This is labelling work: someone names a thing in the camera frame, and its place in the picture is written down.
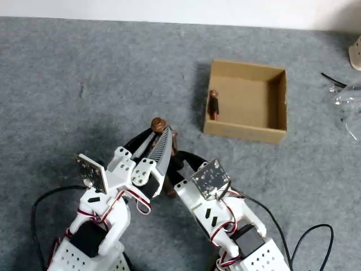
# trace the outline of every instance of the small figurine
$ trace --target small figurine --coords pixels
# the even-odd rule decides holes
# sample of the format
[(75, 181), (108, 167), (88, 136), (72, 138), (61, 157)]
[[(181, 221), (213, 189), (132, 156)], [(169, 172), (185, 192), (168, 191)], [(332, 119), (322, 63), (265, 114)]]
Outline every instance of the small figurine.
[(219, 115), (218, 93), (215, 90), (209, 92), (209, 115), (211, 120), (217, 120)]

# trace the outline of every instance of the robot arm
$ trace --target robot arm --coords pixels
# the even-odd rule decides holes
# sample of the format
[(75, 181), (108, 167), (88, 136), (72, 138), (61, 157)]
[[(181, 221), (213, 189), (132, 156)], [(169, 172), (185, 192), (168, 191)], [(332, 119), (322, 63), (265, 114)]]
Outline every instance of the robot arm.
[(142, 214), (150, 213), (150, 201), (163, 187), (172, 141), (170, 126), (156, 118), (152, 128), (116, 148), (107, 167), (83, 154), (75, 157), (89, 189), (80, 199), (77, 217), (51, 260), (50, 271), (129, 270), (119, 242), (130, 223), (126, 198), (135, 198)]
[(265, 225), (232, 190), (218, 160), (202, 163), (187, 180), (170, 164), (168, 176), (206, 236), (220, 248), (215, 270), (289, 271), (275, 242), (266, 237)]

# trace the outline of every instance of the black wire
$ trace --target black wire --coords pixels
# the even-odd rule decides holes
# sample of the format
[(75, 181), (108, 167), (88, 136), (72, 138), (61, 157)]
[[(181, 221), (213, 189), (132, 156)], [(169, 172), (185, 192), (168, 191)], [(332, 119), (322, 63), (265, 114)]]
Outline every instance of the black wire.
[(285, 253), (286, 253), (286, 257), (287, 257), (287, 262), (288, 262), (288, 265), (289, 265), (289, 268), (290, 268), (290, 271), (293, 271), (293, 260), (294, 258), (296, 257), (296, 253), (298, 251), (298, 248), (299, 246), (301, 245), (303, 239), (308, 235), (308, 233), (310, 233), (311, 231), (317, 229), (317, 228), (322, 228), (322, 227), (325, 227), (325, 228), (329, 228), (330, 231), (331, 231), (331, 238), (330, 238), (330, 241), (329, 241), (329, 245), (328, 245), (328, 249), (327, 249), (327, 253), (326, 253), (326, 256), (322, 262), (322, 266), (320, 268), (320, 271), (323, 271), (325, 266), (326, 266), (326, 263), (328, 261), (328, 258), (329, 258), (329, 255), (331, 253), (331, 249), (332, 249), (332, 244), (333, 244), (333, 228), (328, 225), (328, 224), (319, 224), (319, 225), (315, 225), (311, 228), (309, 228), (308, 230), (306, 230), (306, 232), (300, 237), (299, 241), (297, 242), (297, 245), (294, 249), (294, 252), (293, 252), (293, 255), (292, 257), (290, 257), (290, 253), (289, 253), (289, 250), (288, 250), (288, 246), (287, 246), (287, 242), (286, 242), (286, 238), (284, 236), (284, 233), (280, 227), (280, 225), (278, 224), (276, 218), (274, 217), (274, 215), (272, 214), (272, 212), (266, 207), (264, 206), (262, 203), (260, 203), (259, 201), (251, 198), (250, 196), (247, 196), (245, 195), (244, 193), (240, 192), (239, 190), (235, 189), (235, 188), (232, 188), (233, 190), (235, 190), (236, 192), (238, 192), (241, 196), (243, 196), (244, 198), (254, 202), (255, 204), (261, 206), (263, 209), (265, 209), (267, 211), (267, 213), (271, 216), (272, 218), (272, 221), (275, 223), (280, 235), (281, 235), (281, 239), (282, 239), (282, 243), (283, 243), (283, 246), (284, 246), (284, 249), (285, 249)]
[(278, 224), (276, 218), (274, 217), (274, 215), (272, 214), (272, 212), (266, 207), (264, 206), (262, 203), (260, 203), (259, 201), (251, 198), (250, 196), (247, 196), (245, 195), (244, 193), (240, 192), (239, 190), (235, 189), (235, 188), (232, 188), (233, 190), (235, 190), (236, 192), (238, 192), (240, 195), (242, 195), (243, 197), (245, 197), (246, 199), (249, 199), (250, 201), (254, 202), (255, 204), (261, 206), (263, 209), (266, 210), (266, 212), (270, 215), (270, 217), (272, 218), (272, 221), (274, 222), (274, 224), (276, 225), (280, 235), (281, 235), (281, 239), (282, 239), (282, 243), (283, 243), (283, 246), (284, 246), (284, 249), (285, 249), (285, 252), (286, 252), (286, 257), (287, 257), (287, 262), (288, 262), (288, 265), (289, 265), (289, 268), (290, 268), (290, 271), (293, 271), (293, 267), (292, 267), (292, 262), (291, 262), (291, 257), (290, 257), (290, 254), (289, 254), (289, 250), (288, 250), (288, 246), (287, 246), (287, 242), (286, 242), (286, 238), (283, 234), (283, 231), (280, 227), (280, 225)]
[(220, 201), (220, 200), (226, 195), (228, 189), (229, 189), (230, 186), (231, 186), (231, 183), (232, 183), (232, 181), (229, 180), (226, 188), (225, 188), (224, 191), (221, 193), (221, 195), (219, 196), (219, 198), (217, 198), (218, 201)]
[(306, 230), (306, 232), (301, 236), (301, 238), (299, 239), (295, 249), (294, 249), (294, 252), (293, 252), (293, 255), (291, 257), (291, 264), (293, 264), (293, 260), (294, 258), (296, 257), (296, 253), (298, 251), (298, 248), (299, 246), (301, 245), (303, 239), (306, 237), (306, 235), (308, 235), (308, 233), (310, 233), (311, 231), (315, 230), (315, 229), (318, 229), (318, 228), (329, 228), (330, 231), (331, 231), (331, 237), (330, 237), (330, 240), (329, 240), (329, 245), (328, 245), (328, 249), (327, 249), (327, 253), (326, 253), (326, 256), (322, 262), (322, 266), (320, 268), (320, 271), (323, 271), (323, 269), (325, 268), (326, 266), (326, 263), (328, 261), (328, 258), (329, 258), (329, 255), (331, 253), (331, 249), (332, 249), (332, 244), (333, 244), (333, 228), (328, 225), (328, 224), (319, 224), (319, 225), (315, 225), (311, 228), (309, 228), (308, 230)]
[(325, 73), (321, 73), (321, 75), (323, 76), (323, 77), (325, 77), (325, 78), (327, 78), (328, 80), (331, 80), (331, 81), (333, 81), (333, 82), (335, 82), (339, 87), (341, 87), (341, 88), (345, 88), (345, 87), (347, 87), (347, 85), (346, 84), (344, 84), (344, 83), (341, 83), (341, 82), (339, 82), (339, 81), (337, 81), (337, 80), (335, 80), (335, 79), (333, 79), (331, 76), (328, 76), (328, 75), (326, 75)]
[(45, 260), (44, 260), (44, 255), (42, 253), (41, 247), (40, 247), (40, 243), (36, 234), (36, 208), (38, 206), (38, 204), (45, 198), (47, 198), (48, 196), (57, 193), (57, 192), (61, 192), (61, 191), (65, 191), (65, 190), (71, 190), (71, 189), (78, 189), (78, 190), (86, 190), (85, 186), (81, 186), (81, 185), (70, 185), (70, 186), (63, 186), (63, 187), (58, 187), (56, 189), (53, 189), (49, 192), (46, 192), (45, 194), (43, 194), (41, 197), (39, 197), (33, 207), (32, 207), (32, 216), (31, 216), (31, 230), (32, 230), (32, 237), (34, 240), (34, 244), (36, 246), (37, 249), (37, 253), (38, 253), (38, 257), (40, 260), (40, 264), (41, 264), (41, 269), (43, 271), (46, 271), (46, 266), (45, 266)]

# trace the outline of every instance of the open cardboard box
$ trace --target open cardboard box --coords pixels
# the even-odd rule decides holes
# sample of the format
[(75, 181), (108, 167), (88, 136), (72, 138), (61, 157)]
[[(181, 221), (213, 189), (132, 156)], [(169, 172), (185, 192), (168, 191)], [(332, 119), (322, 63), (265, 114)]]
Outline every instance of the open cardboard box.
[[(211, 120), (209, 92), (218, 92)], [(286, 71), (252, 63), (213, 60), (204, 133), (278, 143), (287, 132)]]

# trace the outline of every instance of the circuit board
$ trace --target circuit board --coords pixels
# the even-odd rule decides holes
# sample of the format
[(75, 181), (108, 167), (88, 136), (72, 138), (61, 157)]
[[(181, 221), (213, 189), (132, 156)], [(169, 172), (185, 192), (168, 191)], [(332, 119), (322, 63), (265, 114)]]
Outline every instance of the circuit board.
[(205, 199), (215, 195), (222, 186), (230, 181), (228, 174), (217, 159), (202, 167), (191, 178)]
[(103, 176), (104, 168), (102, 165), (91, 160), (83, 154), (75, 156), (75, 161), (78, 164), (79, 173), (83, 180), (87, 180), (92, 183), (92, 187), (96, 188), (100, 192), (107, 193), (107, 185), (105, 177)]

